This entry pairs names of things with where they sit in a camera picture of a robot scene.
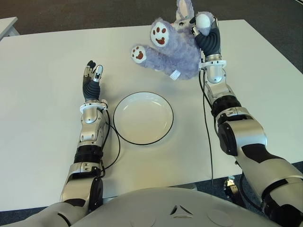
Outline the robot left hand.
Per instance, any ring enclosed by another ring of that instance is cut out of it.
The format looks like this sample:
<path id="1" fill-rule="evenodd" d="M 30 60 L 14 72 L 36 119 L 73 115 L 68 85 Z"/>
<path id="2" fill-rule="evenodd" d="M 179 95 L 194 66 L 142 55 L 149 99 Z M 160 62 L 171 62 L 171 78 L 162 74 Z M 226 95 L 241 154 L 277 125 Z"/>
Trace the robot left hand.
<path id="1" fill-rule="evenodd" d="M 83 73 L 82 92 L 85 101 L 99 100 L 100 80 L 103 73 L 103 66 L 97 65 L 90 60 Z"/>

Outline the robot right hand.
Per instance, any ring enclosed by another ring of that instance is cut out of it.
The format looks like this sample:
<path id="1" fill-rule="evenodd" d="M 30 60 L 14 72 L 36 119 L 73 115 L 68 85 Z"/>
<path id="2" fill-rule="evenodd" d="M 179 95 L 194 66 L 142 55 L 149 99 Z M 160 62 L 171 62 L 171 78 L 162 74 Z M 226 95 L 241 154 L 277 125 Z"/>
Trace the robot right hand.
<path id="1" fill-rule="evenodd" d="M 200 25 L 210 25 L 208 35 L 204 35 L 198 29 L 198 22 Z M 206 14 L 200 14 L 190 20 L 194 26 L 191 28 L 191 33 L 198 48 L 203 51 L 204 56 L 209 58 L 211 55 L 221 54 L 221 37 L 218 26 L 218 19 L 213 17 L 213 21 Z"/>

